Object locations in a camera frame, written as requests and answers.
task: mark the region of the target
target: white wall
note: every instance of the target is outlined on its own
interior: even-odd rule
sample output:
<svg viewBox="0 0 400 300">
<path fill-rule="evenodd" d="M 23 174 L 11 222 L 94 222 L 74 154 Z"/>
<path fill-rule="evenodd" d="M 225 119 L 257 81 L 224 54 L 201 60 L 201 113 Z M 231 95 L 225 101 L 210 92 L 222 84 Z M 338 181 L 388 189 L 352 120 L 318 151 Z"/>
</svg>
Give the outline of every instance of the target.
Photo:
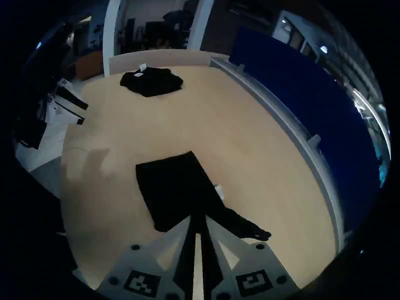
<svg viewBox="0 0 400 300">
<path fill-rule="evenodd" d="M 127 10 L 127 0 L 121 0 L 119 5 L 118 14 L 115 21 L 115 33 L 114 33 L 114 55 L 121 54 L 121 45 L 118 44 L 118 34 L 122 28 L 125 27 L 125 15 Z"/>
<path fill-rule="evenodd" d="M 200 0 L 190 29 L 187 49 L 200 50 L 214 0 Z"/>
<path fill-rule="evenodd" d="M 134 32 L 147 22 L 162 22 L 163 16 L 171 11 L 181 10 L 184 7 L 184 0 L 126 0 L 126 17 L 135 18 Z"/>
<path fill-rule="evenodd" d="M 93 10 L 91 11 L 89 33 L 87 36 L 87 47 L 92 46 L 91 41 L 93 40 L 96 40 L 96 44 L 98 43 L 101 32 L 94 34 L 93 30 L 95 30 L 97 25 L 104 24 L 107 7 L 108 7 L 108 0 L 99 1 L 99 3 L 93 7 Z"/>
<path fill-rule="evenodd" d="M 116 40 L 119 30 L 117 24 L 120 7 L 125 6 L 126 0 L 109 0 L 107 11 L 104 19 L 104 31 L 103 31 L 103 68 L 104 76 L 110 76 L 110 57 L 115 55 L 116 51 Z"/>
</svg>

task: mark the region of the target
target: black screw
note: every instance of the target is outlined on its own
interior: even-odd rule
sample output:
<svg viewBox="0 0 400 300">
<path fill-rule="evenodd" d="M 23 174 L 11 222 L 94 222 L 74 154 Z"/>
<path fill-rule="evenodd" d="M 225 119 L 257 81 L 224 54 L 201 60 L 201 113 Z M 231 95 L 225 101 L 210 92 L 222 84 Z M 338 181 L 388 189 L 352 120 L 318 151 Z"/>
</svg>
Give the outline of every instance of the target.
<svg viewBox="0 0 400 300">
<path fill-rule="evenodd" d="M 220 292 L 218 295 L 216 295 L 216 300 L 230 300 L 231 295 L 227 292 Z"/>
<path fill-rule="evenodd" d="M 112 286 L 117 286 L 117 285 L 120 283 L 120 280 L 119 280 L 117 277 L 115 277 L 115 276 L 111 276 L 111 277 L 108 279 L 108 282 L 109 282 L 109 284 L 112 285 Z"/>
<path fill-rule="evenodd" d="M 276 283 L 277 283 L 278 285 L 283 285 L 283 284 L 286 283 L 287 281 L 288 281 L 288 278 L 287 278 L 285 275 L 279 276 L 279 277 L 276 279 Z"/>
<path fill-rule="evenodd" d="M 170 292 L 165 295 L 165 300 L 179 300 L 179 296 L 175 292 Z"/>
</svg>

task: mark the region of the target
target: black t-shirt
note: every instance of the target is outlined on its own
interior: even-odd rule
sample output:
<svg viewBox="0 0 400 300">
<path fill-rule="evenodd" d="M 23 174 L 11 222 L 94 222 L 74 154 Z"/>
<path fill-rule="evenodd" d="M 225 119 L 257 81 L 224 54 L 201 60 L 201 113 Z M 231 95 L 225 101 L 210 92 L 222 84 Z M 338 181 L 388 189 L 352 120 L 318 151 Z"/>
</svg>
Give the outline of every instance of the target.
<svg viewBox="0 0 400 300">
<path fill-rule="evenodd" d="M 119 84 L 144 97 L 153 97 L 178 91 L 183 82 L 170 69 L 148 67 L 143 72 L 126 72 Z"/>
</svg>

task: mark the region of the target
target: white pillar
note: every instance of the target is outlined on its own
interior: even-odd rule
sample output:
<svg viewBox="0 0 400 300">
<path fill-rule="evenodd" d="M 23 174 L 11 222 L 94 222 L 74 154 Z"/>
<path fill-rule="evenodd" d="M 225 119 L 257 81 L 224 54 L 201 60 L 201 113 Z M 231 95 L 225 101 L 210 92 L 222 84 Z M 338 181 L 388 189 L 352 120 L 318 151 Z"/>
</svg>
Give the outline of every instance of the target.
<svg viewBox="0 0 400 300">
<path fill-rule="evenodd" d="M 200 0 L 190 30 L 187 49 L 200 50 L 214 0 Z"/>
<path fill-rule="evenodd" d="M 115 34 L 118 12 L 121 2 L 125 0 L 109 0 L 107 11 L 105 12 L 103 30 L 103 68 L 104 76 L 110 76 L 110 57 L 115 55 Z"/>
</svg>

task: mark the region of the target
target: wall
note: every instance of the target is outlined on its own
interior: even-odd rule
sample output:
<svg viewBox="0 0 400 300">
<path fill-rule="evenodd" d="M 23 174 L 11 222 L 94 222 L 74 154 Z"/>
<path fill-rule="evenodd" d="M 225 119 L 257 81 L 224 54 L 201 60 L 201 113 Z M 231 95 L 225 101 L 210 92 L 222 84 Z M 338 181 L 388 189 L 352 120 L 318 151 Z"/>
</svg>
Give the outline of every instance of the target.
<svg viewBox="0 0 400 300">
<path fill-rule="evenodd" d="M 104 19 L 106 17 L 106 11 L 108 6 L 108 0 L 99 1 L 97 5 L 95 5 L 91 11 L 91 19 L 89 25 L 89 32 L 87 37 L 87 47 L 90 48 L 92 46 L 91 41 L 96 40 L 96 44 L 98 45 L 98 41 L 100 38 L 99 33 L 93 33 L 97 25 L 104 24 Z"/>
<path fill-rule="evenodd" d="M 114 55 L 121 54 L 121 45 L 118 44 L 118 34 L 125 27 L 125 20 L 128 8 L 128 1 L 121 0 L 119 5 L 118 14 L 115 20 L 115 32 L 114 32 Z"/>
<path fill-rule="evenodd" d="M 265 34 L 271 33 L 267 25 L 228 11 L 230 1 L 214 0 L 202 38 L 201 50 L 230 55 L 238 29 L 242 26 Z"/>
<path fill-rule="evenodd" d="M 134 32 L 147 22 L 164 21 L 163 16 L 171 11 L 180 10 L 184 0 L 126 0 L 125 25 L 128 19 L 135 18 Z"/>
<path fill-rule="evenodd" d="M 126 0 L 109 0 L 107 11 L 104 18 L 104 31 L 103 31 L 103 67 L 104 76 L 110 76 L 110 57 L 113 57 L 116 52 L 117 35 L 119 30 L 117 25 L 120 7 L 125 7 Z"/>
<path fill-rule="evenodd" d="M 200 0 L 198 2 L 187 42 L 188 49 L 200 50 L 213 5 L 214 0 Z"/>
</svg>

